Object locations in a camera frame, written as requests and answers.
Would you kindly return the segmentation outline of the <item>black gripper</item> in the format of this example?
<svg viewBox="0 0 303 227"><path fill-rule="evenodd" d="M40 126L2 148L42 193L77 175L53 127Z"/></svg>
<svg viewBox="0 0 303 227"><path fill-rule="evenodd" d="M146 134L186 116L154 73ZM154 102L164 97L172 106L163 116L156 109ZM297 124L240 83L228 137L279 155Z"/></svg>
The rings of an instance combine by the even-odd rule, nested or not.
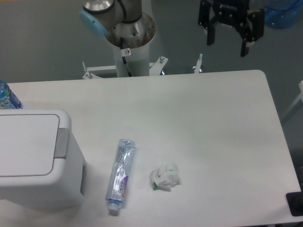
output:
<svg viewBox="0 0 303 227"><path fill-rule="evenodd" d="M249 44L264 35L265 11L258 9L248 13L249 0L201 0L198 24L207 34L207 45L215 42L215 26L235 26L242 38L241 57L249 53Z"/></svg>

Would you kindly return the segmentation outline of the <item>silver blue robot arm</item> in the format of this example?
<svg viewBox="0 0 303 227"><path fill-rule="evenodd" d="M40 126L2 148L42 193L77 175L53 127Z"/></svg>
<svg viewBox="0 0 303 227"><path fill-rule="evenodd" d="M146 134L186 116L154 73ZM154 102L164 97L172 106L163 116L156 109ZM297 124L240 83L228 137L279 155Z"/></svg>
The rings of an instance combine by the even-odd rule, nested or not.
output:
<svg viewBox="0 0 303 227"><path fill-rule="evenodd" d="M118 32L117 26L132 25L143 18L140 0L87 0L79 12L82 23L96 36ZM207 34L207 45L215 42L217 23L235 28L242 38L241 56L249 53L248 43L264 35L265 11L251 11L247 0L202 0L198 24Z"/></svg>

